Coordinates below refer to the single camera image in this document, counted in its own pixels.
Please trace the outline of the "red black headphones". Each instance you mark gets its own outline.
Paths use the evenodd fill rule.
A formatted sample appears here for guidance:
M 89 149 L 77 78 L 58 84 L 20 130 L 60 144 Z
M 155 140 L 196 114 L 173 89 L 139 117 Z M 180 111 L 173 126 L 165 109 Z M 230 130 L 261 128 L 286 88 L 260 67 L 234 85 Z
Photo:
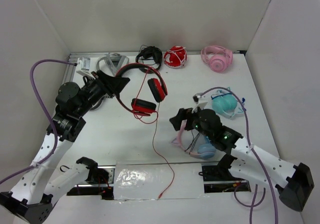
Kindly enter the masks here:
M 111 143 L 108 156 L 117 161 L 137 161 L 139 164 L 164 163 L 169 175 L 161 187 L 157 200 L 171 189 L 175 179 L 172 161 L 174 148 L 169 144 L 173 132 L 167 117 L 169 102 L 158 103 L 150 95 L 148 79 L 159 80 L 152 69 L 140 73 L 130 69 L 124 76 L 131 81 L 119 98 L 112 100 L 105 111 L 112 118 Z

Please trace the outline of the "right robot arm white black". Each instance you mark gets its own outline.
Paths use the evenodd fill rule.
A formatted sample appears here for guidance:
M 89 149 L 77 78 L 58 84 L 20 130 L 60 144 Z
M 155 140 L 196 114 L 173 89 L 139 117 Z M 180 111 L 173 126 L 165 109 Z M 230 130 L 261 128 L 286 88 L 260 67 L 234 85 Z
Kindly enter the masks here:
M 303 211 L 315 187 L 309 166 L 295 165 L 250 144 L 239 132 L 223 125 L 212 109 L 181 108 L 169 121 L 176 131 L 181 128 L 198 131 L 217 150 L 225 153 L 219 162 L 220 178 L 230 180 L 234 177 L 270 188 L 278 192 L 285 206 L 296 212 Z

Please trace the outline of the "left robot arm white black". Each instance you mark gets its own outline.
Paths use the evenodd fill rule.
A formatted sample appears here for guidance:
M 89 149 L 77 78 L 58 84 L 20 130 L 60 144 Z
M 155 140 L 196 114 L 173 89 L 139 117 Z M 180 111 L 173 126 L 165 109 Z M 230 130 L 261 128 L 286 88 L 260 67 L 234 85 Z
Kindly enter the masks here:
M 84 115 L 102 97 L 118 97 L 130 81 L 128 77 L 109 76 L 101 70 L 93 71 L 92 75 L 84 77 L 83 87 L 72 81 L 60 86 L 55 115 L 49 118 L 50 125 L 32 164 L 10 191 L 0 194 L 1 206 L 29 224 L 42 224 L 58 200 L 74 186 L 82 182 L 92 184 L 104 173 L 97 162 L 81 157 L 69 170 L 51 180 L 60 160 L 85 126 Z

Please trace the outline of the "teal cat-ear headphones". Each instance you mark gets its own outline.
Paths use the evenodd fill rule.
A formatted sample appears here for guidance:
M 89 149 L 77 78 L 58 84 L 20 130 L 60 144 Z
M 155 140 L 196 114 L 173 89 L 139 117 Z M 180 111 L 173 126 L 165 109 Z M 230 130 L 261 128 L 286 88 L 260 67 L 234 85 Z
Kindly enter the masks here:
M 211 95 L 211 106 L 216 114 L 224 116 L 227 119 L 232 119 L 236 115 L 242 115 L 244 110 L 240 103 L 245 105 L 246 99 L 242 97 L 238 101 L 231 93 L 231 88 L 227 90 L 217 89 L 214 94 Z

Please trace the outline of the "grey white headphones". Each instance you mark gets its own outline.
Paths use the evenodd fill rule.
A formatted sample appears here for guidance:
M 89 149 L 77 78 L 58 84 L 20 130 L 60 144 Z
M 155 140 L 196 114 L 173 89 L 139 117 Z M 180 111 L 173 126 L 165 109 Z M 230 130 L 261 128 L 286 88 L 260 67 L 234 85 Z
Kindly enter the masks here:
M 127 56 L 119 53 L 107 53 L 105 56 L 97 60 L 95 64 L 95 71 L 100 71 L 100 64 L 101 62 L 104 62 L 112 75 L 115 76 L 123 66 L 126 66 L 129 63 L 129 60 L 130 59 Z

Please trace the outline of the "pink blue cat-ear headphones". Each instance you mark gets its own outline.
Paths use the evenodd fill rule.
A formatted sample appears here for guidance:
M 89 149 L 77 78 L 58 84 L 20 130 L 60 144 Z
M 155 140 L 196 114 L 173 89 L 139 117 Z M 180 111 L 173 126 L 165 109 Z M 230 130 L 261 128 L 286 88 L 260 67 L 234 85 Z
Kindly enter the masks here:
M 185 153 L 188 153 L 188 155 L 191 157 L 203 160 L 213 158 L 216 154 L 216 148 L 213 146 L 209 138 L 201 133 L 198 133 L 196 136 L 194 136 L 192 132 L 192 141 L 190 145 L 188 147 L 184 147 L 182 142 L 182 134 L 185 131 L 185 127 L 186 122 L 183 122 L 180 126 L 180 130 L 178 131 L 176 138 L 172 140 L 171 143 L 181 148 Z M 204 143 L 200 144 L 197 147 L 197 151 L 194 151 L 199 137 L 202 137 L 204 139 Z

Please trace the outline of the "red white folded headphones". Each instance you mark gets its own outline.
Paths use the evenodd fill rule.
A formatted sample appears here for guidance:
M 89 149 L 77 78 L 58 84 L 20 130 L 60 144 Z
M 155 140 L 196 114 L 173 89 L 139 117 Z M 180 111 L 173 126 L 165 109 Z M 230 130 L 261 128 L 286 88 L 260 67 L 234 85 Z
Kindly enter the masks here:
M 164 54 L 164 64 L 172 69 L 181 69 L 187 62 L 187 51 L 183 46 L 175 45 Z

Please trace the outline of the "white glossy cover sheet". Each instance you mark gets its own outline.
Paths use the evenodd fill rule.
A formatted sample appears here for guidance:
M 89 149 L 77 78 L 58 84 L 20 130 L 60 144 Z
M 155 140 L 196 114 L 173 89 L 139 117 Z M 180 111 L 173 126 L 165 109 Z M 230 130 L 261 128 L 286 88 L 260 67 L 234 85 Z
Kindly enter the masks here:
M 197 199 L 205 196 L 200 163 L 117 165 L 116 200 Z

